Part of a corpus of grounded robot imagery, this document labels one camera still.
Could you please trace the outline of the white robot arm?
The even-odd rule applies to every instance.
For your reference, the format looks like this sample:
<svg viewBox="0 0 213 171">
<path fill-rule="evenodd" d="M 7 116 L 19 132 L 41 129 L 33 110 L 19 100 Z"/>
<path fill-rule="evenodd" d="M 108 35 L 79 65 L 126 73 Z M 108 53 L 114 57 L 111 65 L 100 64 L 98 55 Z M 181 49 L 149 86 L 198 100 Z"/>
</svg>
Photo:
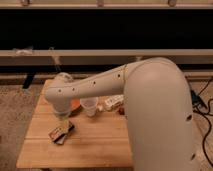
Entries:
<svg viewBox="0 0 213 171">
<path fill-rule="evenodd" d="M 56 116 L 71 113 L 70 101 L 124 97 L 134 171 L 199 171 L 190 87 L 171 60 L 157 57 L 69 82 L 58 74 L 45 91 Z"/>
</svg>

